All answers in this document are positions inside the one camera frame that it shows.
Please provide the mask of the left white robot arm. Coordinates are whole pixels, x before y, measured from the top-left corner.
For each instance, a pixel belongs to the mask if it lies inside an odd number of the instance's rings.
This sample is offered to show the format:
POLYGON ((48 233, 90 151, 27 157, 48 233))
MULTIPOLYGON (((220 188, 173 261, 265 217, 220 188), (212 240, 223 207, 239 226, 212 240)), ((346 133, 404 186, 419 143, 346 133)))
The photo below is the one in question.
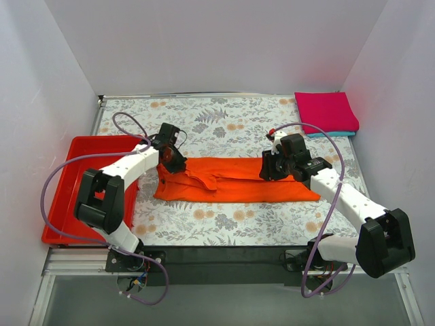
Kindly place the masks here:
POLYGON ((158 134, 141 140, 119 160, 83 174, 74 208, 76 219, 96 230, 112 248, 123 252, 121 263, 136 272, 145 262, 140 240, 124 222, 125 191, 139 177, 158 165, 170 173, 186 169, 187 158, 176 148, 180 128, 163 123, 158 134))

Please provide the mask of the orange t shirt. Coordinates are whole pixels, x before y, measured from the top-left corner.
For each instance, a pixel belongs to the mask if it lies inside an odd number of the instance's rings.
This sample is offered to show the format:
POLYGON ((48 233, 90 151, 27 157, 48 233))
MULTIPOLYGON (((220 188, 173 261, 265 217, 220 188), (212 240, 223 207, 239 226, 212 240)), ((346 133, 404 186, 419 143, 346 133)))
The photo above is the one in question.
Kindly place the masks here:
POLYGON ((165 201, 252 203, 318 201, 320 195, 289 176, 280 181, 259 178, 260 158, 188 158, 186 169, 171 174, 157 166, 154 197, 165 201))

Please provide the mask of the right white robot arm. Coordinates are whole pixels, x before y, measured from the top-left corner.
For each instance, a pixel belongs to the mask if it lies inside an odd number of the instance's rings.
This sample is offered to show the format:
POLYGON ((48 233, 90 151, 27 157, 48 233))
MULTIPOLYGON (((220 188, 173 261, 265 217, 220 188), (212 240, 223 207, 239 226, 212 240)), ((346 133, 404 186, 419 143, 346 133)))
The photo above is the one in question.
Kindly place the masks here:
POLYGON ((335 234, 317 236, 299 254, 308 265, 323 270, 331 262, 355 264, 372 278, 415 259, 415 246, 408 215, 388 210, 340 179, 324 158, 312 158, 300 134, 272 130, 267 134, 270 150, 262 152, 260 178, 280 181, 292 176, 307 189, 327 200, 355 228, 356 237, 335 234))

